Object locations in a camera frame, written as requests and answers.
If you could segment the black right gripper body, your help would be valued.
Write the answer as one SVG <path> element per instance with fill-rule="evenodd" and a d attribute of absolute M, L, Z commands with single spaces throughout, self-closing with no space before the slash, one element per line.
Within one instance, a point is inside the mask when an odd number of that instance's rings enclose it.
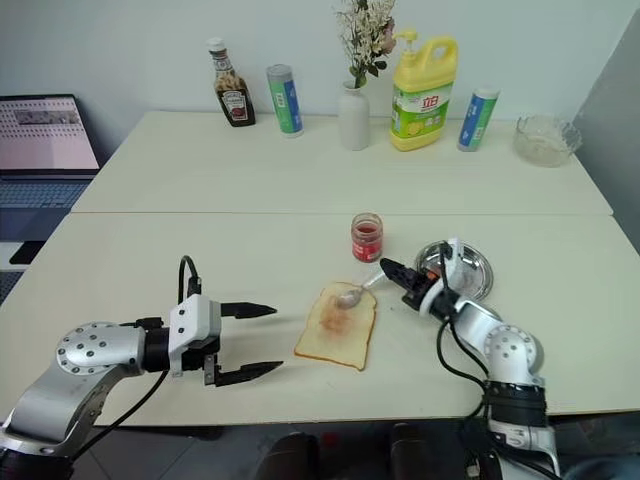
<path fill-rule="evenodd" d="M 412 309 L 419 309 L 426 294 L 440 279 L 440 275 L 432 270 L 416 271 L 406 268 L 403 278 L 405 294 L 402 301 Z"/>

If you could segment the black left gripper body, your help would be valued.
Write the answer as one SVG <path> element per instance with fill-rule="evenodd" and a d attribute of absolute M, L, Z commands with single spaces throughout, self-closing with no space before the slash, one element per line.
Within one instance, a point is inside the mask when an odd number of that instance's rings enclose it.
<path fill-rule="evenodd" d="M 221 367 L 218 363 L 219 337 L 191 342 L 181 356 L 183 372 L 201 370 L 205 386 L 220 386 Z"/>

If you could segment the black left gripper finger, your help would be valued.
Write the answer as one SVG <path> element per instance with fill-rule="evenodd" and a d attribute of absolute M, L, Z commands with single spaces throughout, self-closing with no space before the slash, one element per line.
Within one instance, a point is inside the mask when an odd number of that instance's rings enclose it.
<path fill-rule="evenodd" d="M 277 310 L 271 306 L 251 302 L 228 302 L 220 304 L 220 315 L 222 317 L 249 319 L 272 315 L 276 312 Z"/>
<path fill-rule="evenodd" d="M 234 371 L 223 372 L 221 367 L 215 367 L 214 385 L 216 387 L 225 387 L 255 380 L 263 375 L 270 373 L 276 368 L 283 365 L 283 361 L 267 361 L 242 365 Z"/>

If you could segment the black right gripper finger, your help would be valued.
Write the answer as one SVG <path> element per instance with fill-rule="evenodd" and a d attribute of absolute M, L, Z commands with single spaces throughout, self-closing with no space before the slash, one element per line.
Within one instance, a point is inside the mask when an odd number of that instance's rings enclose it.
<path fill-rule="evenodd" d="M 404 292 L 410 290 L 410 270 L 406 267 L 389 267 L 383 269 L 385 276 Z"/>
<path fill-rule="evenodd" d="M 379 265 L 385 276 L 391 281 L 413 281 L 416 275 L 413 269 L 389 258 L 381 258 Z"/>

